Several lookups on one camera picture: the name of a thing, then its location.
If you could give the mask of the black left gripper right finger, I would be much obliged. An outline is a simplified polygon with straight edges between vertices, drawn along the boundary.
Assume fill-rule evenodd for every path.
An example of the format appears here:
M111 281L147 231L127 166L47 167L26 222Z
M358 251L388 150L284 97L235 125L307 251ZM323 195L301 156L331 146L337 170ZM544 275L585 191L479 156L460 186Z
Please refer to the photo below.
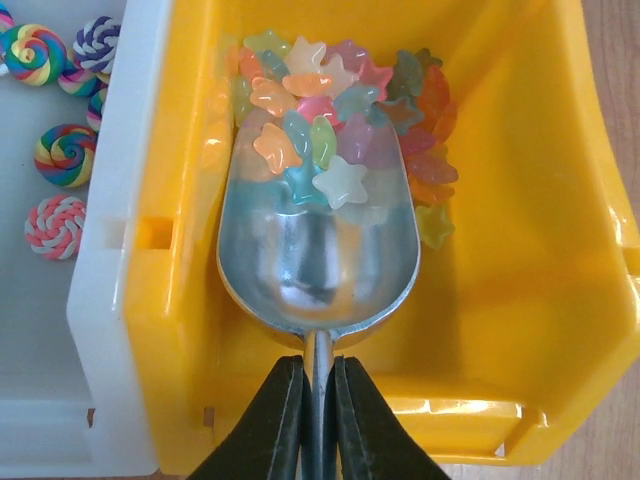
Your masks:
M402 427L357 358L337 357L334 380L345 479L449 479Z

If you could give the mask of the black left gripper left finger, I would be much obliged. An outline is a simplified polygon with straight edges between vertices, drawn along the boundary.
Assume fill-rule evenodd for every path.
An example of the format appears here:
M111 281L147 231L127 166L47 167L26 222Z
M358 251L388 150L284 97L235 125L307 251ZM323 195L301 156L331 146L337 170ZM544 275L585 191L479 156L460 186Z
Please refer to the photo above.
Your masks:
M300 356L280 358L234 429L191 479L293 479L305 392Z

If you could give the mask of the silver metal scoop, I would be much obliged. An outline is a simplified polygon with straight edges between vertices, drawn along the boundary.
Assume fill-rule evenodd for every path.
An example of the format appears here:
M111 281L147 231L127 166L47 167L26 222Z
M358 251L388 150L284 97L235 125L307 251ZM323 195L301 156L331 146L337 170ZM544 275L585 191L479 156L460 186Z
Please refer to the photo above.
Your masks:
M253 148L269 120L267 113L250 114L237 132L217 265L236 303L302 350L307 383L294 473L332 479L334 351L358 342L407 298L419 271L420 239L392 125L374 131L366 202L332 209L294 204L285 180L269 174Z

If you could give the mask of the orange plastic bin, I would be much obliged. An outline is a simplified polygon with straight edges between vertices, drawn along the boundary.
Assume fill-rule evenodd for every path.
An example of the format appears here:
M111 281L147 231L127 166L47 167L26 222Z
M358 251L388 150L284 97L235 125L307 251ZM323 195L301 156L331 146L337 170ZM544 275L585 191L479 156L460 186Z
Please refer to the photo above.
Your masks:
M216 237L239 42L350 39L378 65L441 58L458 106L454 233L401 307L348 349L427 452L531 465L639 354L639 232L578 1L178 1L124 317L160 470L185 475L294 353L228 295Z

